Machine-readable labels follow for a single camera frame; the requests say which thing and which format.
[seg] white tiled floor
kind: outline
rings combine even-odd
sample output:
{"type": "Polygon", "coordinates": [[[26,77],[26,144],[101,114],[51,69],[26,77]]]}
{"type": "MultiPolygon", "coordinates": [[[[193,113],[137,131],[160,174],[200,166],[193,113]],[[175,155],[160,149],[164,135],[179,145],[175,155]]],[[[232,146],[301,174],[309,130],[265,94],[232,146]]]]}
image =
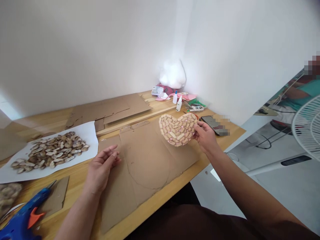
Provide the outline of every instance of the white tiled floor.
{"type": "MultiPolygon", "coordinates": [[[[258,132],[268,137],[277,130],[268,123],[258,132]]],[[[258,134],[248,138],[252,142],[261,142],[262,139],[258,134]]],[[[287,135],[273,143],[272,148],[268,150],[256,148],[243,141],[230,152],[239,157],[240,163],[243,164],[239,166],[246,171],[300,154],[304,150],[293,136],[287,135]]],[[[191,181],[201,205],[219,214],[244,217],[223,184],[210,174],[211,170],[212,166],[209,165],[191,181]]],[[[253,179],[313,232],[320,235],[320,162],[312,159],[256,175],[253,179]]]]}

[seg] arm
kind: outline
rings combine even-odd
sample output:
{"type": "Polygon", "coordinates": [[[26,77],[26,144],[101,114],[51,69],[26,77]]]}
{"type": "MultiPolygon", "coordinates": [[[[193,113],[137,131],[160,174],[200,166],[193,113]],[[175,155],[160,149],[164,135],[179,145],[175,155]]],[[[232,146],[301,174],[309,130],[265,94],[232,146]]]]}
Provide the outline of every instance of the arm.
{"type": "Polygon", "coordinates": [[[303,225],[263,187],[246,175],[220,149],[214,131],[204,122],[195,126],[196,139],[207,155],[228,193],[249,221],[272,226],[281,221],[303,225]]]}
{"type": "Polygon", "coordinates": [[[305,98],[310,96],[308,93],[300,89],[297,89],[295,87],[285,88],[284,91],[286,91],[284,95],[286,95],[288,98],[291,98],[291,99],[300,99],[300,98],[305,98]]]}
{"type": "Polygon", "coordinates": [[[98,209],[102,191],[107,186],[110,169],[121,160],[114,151],[117,145],[102,150],[90,162],[82,194],[71,207],[55,240],[87,240],[98,209]]]}

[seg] small package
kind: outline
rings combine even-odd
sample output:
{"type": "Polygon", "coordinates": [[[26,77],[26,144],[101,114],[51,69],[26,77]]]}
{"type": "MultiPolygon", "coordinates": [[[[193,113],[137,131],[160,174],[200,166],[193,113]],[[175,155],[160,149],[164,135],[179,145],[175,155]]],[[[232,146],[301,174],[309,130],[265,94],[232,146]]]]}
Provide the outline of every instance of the small package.
{"type": "Polygon", "coordinates": [[[163,90],[164,90],[163,87],[153,86],[151,94],[158,96],[158,95],[160,95],[161,93],[163,93],[163,90]]]}

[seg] fan grille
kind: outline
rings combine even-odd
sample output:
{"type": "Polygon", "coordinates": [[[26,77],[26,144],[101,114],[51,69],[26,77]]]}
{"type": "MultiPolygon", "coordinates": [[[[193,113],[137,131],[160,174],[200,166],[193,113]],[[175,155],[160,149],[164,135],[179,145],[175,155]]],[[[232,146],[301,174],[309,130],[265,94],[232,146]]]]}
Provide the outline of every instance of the fan grille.
{"type": "Polygon", "coordinates": [[[320,95],[297,111],[292,130],[304,150],[320,161],[320,95]]]}

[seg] glue bottle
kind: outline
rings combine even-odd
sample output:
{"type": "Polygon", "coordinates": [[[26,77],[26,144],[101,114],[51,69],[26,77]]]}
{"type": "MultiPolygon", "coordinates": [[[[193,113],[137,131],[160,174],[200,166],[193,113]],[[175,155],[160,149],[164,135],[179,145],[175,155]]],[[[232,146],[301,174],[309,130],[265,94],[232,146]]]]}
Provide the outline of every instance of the glue bottle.
{"type": "Polygon", "coordinates": [[[178,95],[177,95],[178,91],[176,91],[176,93],[173,95],[173,104],[177,104],[177,100],[178,100],[178,95]]]}
{"type": "Polygon", "coordinates": [[[176,108],[176,111],[177,111],[177,112],[180,112],[180,110],[181,110],[181,105],[182,105],[182,96],[180,96],[179,101],[178,101],[178,103],[177,103],[177,108],[176,108]]]}

